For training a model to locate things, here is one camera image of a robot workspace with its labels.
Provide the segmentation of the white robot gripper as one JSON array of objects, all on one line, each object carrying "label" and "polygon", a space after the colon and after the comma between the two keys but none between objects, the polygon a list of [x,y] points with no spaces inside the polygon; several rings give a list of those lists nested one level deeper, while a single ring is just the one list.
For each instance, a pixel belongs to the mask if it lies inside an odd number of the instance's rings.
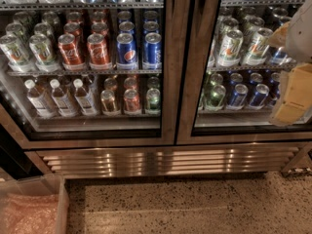
[{"label": "white robot gripper", "polygon": [[268,39],[270,47],[286,46],[288,55],[298,62],[291,71],[280,74],[280,97],[269,116],[275,126],[290,126],[312,106],[312,0],[306,0],[291,22],[277,28]]}]

